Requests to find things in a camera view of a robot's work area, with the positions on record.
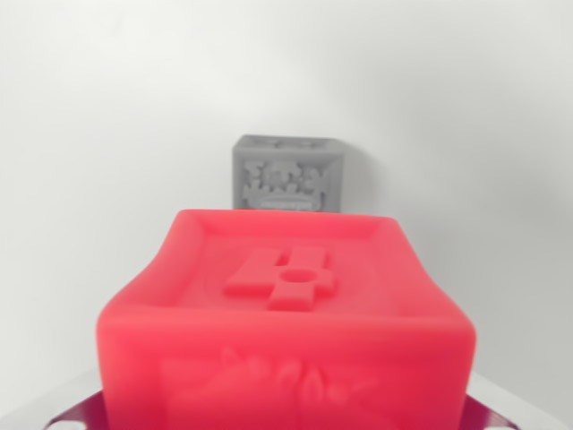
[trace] gray plastic block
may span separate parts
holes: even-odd
[[[344,144],[245,135],[233,148],[236,209],[340,211]]]

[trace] red cube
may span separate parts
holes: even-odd
[[[472,323],[393,219],[182,211],[104,309],[111,430],[457,430]]]

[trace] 3d printed cube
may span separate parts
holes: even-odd
[[[234,207],[340,211],[343,158],[333,139],[243,136],[233,149]]]
[[[393,219],[182,211],[98,321],[111,430],[458,430],[475,347]]]

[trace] raised relief design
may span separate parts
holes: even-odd
[[[235,421],[227,408],[235,411],[237,407],[242,420],[250,423],[242,421],[245,428],[259,429],[261,416],[256,411],[264,408],[268,415],[263,419],[272,422],[289,417],[294,422],[287,428],[297,430],[328,428],[329,423],[345,429],[398,430],[383,408],[372,406],[380,404],[376,398],[382,388],[379,380],[338,379],[327,369],[301,359],[242,355],[225,347],[220,352],[219,370],[204,383],[180,388],[174,393],[172,407],[183,422],[210,410],[225,429],[235,428],[227,427]],[[220,416],[219,409],[208,406],[215,400],[226,414]]]
[[[228,280],[224,291],[236,297],[267,297],[272,310],[311,311],[316,296],[335,293],[333,273],[325,268],[324,248],[295,246],[286,264],[283,252],[258,248]]]
[[[243,198],[254,209],[319,211],[329,190],[328,170],[295,161],[244,162]]]

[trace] white wall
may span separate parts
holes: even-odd
[[[96,365],[98,310],[242,133],[354,146],[346,211],[398,218],[476,368],[573,423],[573,6],[0,2],[0,413]]]

